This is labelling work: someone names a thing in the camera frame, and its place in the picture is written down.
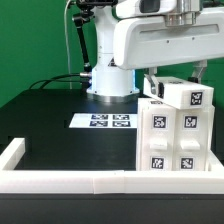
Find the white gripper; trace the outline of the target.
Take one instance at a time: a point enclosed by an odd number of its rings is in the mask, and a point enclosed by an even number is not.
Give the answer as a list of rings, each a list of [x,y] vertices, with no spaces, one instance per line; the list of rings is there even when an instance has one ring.
[[[188,80],[200,83],[206,60],[224,57],[224,7],[205,8],[189,26],[167,27],[163,16],[121,20],[115,26],[113,52],[115,64],[122,69],[149,68],[143,93],[163,98],[164,85],[156,78],[156,67],[194,62]]]

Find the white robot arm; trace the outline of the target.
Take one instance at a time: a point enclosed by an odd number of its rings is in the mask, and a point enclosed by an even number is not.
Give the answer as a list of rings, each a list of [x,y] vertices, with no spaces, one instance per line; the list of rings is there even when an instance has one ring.
[[[224,7],[202,0],[118,0],[95,12],[97,63],[89,97],[123,102],[135,97],[136,69],[148,69],[151,91],[160,66],[192,62],[199,81],[209,59],[224,57]]]

